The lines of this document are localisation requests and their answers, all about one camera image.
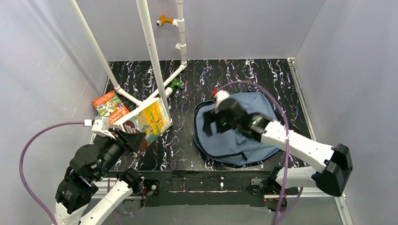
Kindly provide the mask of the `yellow illustrated cover book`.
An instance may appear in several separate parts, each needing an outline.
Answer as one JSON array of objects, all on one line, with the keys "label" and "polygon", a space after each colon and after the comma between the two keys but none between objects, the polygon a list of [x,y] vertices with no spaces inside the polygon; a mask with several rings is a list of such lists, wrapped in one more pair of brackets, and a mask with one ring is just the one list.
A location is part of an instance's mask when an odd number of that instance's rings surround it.
[{"label": "yellow illustrated cover book", "polygon": [[159,97],[147,99],[141,106],[126,114],[111,127],[118,128],[128,134],[128,141],[134,142],[136,136],[141,141],[136,152],[143,152],[168,128],[172,119],[166,112],[166,107]]}]

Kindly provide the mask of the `blue backpack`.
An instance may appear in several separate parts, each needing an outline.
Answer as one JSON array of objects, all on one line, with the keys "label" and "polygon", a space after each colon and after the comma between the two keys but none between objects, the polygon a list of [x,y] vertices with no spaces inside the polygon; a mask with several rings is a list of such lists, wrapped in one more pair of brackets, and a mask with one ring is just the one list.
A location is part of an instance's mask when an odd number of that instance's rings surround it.
[{"label": "blue backpack", "polygon": [[[272,119],[277,119],[272,105],[263,94],[258,92],[240,92],[231,96],[247,112],[259,112]],[[193,139],[198,149],[210,159],[230,165],[243,166],[263,161],[279,151],[278,147],[249,139],[234,130],[218,133],[214,122],[210,124],[213,135],[208,136],[203,131],[203,125],[205,124],[204,113],[213,109],[215,109],[215,103],[209,100],[199,103],[194,111]]]}]

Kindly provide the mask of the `orange green treehouse book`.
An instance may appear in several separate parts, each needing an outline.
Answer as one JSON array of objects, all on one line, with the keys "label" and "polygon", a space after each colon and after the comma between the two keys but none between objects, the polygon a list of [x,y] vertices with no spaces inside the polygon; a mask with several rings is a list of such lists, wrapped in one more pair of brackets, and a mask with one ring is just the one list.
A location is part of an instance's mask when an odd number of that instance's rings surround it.
[{"label": "orange green treehouse book", "polygon": [[129,113],[129,110],[113,90],[92,101],[99,115],[109,119],[109,124],[115,124]]}]

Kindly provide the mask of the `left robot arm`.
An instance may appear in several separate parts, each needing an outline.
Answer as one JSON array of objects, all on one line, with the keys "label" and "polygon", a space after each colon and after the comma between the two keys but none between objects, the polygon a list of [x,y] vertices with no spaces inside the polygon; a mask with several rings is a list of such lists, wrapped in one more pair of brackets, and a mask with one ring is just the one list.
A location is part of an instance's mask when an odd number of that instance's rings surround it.
[{"label": "left robot arm", "polygon": [[102,181],[125,153],[141,150],[145,132],[127,134],[119,130],[105,137],[100,146],[86,144],[71,159],[71,172],[65,175],[56,192],[55,225],[100,225],[130,195],[145,196],[144,176],[127,169],[117,176],[114,186],[87,213],[84,213]]}]

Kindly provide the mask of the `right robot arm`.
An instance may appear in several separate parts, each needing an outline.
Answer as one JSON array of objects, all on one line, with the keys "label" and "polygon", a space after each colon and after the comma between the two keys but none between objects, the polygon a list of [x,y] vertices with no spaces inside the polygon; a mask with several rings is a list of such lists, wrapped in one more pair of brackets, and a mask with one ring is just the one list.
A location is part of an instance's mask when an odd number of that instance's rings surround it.
[{"label": "right robot arm", "polygon": [[340,197],[353,170],[347,146],[330,146],[286,130],[277,118],[249,111],[237,97],[198,106],[194,127],[198,148],[217,161],[245,165],[283,150],[307,163],[299,168],[275,167],[257,185],[263,193],[305,187]]}]

